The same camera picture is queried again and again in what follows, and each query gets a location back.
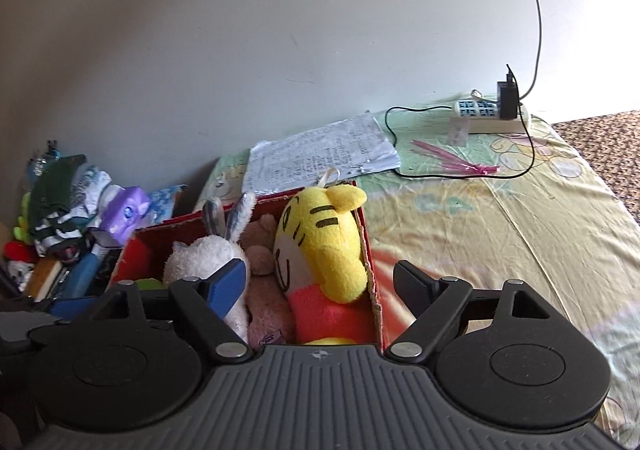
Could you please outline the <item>white bunny plush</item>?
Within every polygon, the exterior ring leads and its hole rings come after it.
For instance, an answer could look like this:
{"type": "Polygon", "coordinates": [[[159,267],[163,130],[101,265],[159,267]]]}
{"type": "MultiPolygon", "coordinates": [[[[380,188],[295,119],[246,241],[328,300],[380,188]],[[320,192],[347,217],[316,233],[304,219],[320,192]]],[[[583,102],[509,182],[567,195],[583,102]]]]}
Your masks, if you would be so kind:
{"type": "Polygon", "coordinates": [[[191,244],[175,241],[172,253],[167,259],[163,273],[163,285],[169,286],[175,281],[186,278],[205,280],[221,269],[232,259],[244,264],[243,277],[236,288],[240,291],[230,308],[223,316],[224,323],[230,326],[236,335],[248,341],[250,315],[246,309],[245,295],[250,282],[250,263],[247,254],[240,247],[240,237],[250,223],[256,204],[254,192],[245,192],[234,204],[228,217],[224,217],[224,207],[219,198],[209,199],[203,205],[203,222],[206,236],[191,244]]]}

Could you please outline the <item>brown teddy bear plush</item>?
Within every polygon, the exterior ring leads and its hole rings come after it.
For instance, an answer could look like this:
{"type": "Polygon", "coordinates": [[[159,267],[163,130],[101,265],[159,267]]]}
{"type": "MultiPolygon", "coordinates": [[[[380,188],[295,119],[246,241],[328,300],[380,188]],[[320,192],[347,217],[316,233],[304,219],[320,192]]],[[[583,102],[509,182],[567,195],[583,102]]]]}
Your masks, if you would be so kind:
{"type": "Polygon", "coordinates": [[[278,223],[271,214],[246,227],[240,245],[250,263],[245,303],[250,323],[248,342],[254,349],[295,340],[295,322],[288,300],[278,285],[273,245],[278,223]]]}

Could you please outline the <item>yellow tiger plush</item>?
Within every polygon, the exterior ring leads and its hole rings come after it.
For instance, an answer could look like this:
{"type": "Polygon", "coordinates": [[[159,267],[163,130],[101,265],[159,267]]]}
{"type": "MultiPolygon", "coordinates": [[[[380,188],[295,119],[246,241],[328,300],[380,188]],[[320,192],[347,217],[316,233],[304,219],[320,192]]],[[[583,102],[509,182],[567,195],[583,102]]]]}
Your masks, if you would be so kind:
{"type": "Polygon", "coordinates": [[[288,200],[273,258],[299,344],[373,344],[369,275],[355,213],[367,201],[354,184],[317,184],[288,200]]]}

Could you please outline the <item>green plush toy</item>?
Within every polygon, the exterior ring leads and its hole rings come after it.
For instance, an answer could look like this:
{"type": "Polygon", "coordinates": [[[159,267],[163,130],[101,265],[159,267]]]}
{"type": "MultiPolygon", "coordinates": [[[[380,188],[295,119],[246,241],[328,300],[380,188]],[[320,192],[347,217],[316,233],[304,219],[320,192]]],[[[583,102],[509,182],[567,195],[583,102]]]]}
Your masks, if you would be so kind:
{"type": "Polygon", "coordinates": [[[160,291],[164,288],[163,283],[157,279],[138,279],[134,283],[141,291],[160,291]]]}

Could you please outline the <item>blue bottle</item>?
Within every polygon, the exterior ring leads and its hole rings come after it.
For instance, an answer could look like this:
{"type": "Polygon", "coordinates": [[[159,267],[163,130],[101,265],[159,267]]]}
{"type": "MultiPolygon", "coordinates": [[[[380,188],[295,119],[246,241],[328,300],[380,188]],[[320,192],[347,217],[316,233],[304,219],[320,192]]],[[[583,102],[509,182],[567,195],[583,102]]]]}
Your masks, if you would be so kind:
{"type": "Polygon", "coordinates": [[[84,297],[102,264],[102,258],[102,255],[91,252],[81,259],[66,277],[58,297],[61,300],[84,297]]]}

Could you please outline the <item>red cardboard box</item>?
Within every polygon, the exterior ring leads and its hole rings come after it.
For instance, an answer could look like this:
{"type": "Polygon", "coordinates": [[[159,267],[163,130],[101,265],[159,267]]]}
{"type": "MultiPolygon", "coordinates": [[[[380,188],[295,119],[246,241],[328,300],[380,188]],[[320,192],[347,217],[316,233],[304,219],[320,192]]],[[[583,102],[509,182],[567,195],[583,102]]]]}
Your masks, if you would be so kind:
{"type": "Polygon", "coordinates": [[[312,186],[271,203],[252,192],[231,210],[220,199],[201,213],[139,230],[111,281],[159,288],[206,279],[226,262],[246,266],[245,288],[226,322],[251,348],[267,344],[374,344],[376,299],[354,184],[312,186]]]}

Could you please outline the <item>patterned bed sheet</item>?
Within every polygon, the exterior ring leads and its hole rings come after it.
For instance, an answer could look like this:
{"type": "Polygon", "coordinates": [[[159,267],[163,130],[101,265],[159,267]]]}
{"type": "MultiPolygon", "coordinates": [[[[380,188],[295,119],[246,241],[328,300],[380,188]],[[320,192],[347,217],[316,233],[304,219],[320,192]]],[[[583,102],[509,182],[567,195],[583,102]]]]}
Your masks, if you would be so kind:
{"type": "Polygon", "coordinates": [[[639,227],[622,202],[549,124],[521,135],[472,135],[454,154],[498,170],[448,180],[429,147],[447,147],[446,109],[376,117],[396,142],[399,172],[357,178],[380,306],[382,340],[412,321],[396,296],[393,266],[407,259],[435,277],[478,288],[527,282],[608,359],[612,382],[602,428],[639,442],[639,227]]]}

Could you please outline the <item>purple tissue pack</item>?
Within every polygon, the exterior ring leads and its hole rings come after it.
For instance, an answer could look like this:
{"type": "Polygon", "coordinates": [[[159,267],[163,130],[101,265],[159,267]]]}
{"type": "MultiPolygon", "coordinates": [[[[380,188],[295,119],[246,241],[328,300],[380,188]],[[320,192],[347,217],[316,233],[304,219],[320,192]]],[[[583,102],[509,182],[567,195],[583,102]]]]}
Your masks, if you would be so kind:
{"type": "Polygon", "coordinates": [[[151,200],[140,187],[119,190],[101,213],[93,236],[104,248],[122,248],[142,222],[151,200]]]}

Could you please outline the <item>blue patterned cloth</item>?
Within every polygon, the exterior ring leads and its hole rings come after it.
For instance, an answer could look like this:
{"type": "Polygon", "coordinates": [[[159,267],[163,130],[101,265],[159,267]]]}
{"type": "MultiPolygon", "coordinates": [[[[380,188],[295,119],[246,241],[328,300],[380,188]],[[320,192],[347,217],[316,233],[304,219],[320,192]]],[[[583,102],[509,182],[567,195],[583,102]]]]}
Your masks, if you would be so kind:
{"type": "Polygon", "coordinates": [[[186,188],[188,188],[186,184],[175,184],[150,192],[150,205],[145,215],[145,225],[155,226],[171,219],[186,188]]]}

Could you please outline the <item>white power strip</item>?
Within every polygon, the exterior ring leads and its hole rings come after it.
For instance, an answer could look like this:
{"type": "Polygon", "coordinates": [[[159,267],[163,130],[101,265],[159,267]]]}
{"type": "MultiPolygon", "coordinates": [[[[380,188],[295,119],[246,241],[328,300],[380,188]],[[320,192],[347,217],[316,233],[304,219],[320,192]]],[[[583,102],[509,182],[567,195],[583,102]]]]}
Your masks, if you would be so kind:
{"type": "Polygon", "coordinates": [[[498,103],[487,100],[463,99],[452,106],[452,115],[462,118],[470,134],[524,134],[529,128],[530,116],[524,106],[513,120],[499,116],[498,103]]]}

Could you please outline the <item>printed paper sheet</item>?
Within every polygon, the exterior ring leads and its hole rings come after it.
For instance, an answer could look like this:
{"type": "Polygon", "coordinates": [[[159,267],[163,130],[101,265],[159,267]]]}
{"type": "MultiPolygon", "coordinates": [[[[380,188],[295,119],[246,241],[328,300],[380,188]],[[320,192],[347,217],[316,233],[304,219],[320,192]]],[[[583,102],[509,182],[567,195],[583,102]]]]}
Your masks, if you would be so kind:
{"type": "Polygon", "coordinates": [[[369,112],[250,149],[242,190],[270,196],[400,166],[400,157],[369,112]]]}

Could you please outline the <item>black charger adapter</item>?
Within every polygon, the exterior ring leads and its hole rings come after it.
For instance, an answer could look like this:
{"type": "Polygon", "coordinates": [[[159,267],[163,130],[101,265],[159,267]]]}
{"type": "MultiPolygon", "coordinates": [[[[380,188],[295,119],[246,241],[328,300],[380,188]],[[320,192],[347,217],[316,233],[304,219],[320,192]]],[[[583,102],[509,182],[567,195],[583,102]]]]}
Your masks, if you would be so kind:
{"type": "Polygon", "coordinates": [[[500,80],[500,82],[497,83],[497,88],[497,102],[500,120],[515,120],[518,117],[520,93],[518,92],[518,83],[511,71],[506,73],[505,80],[500,80]]]}

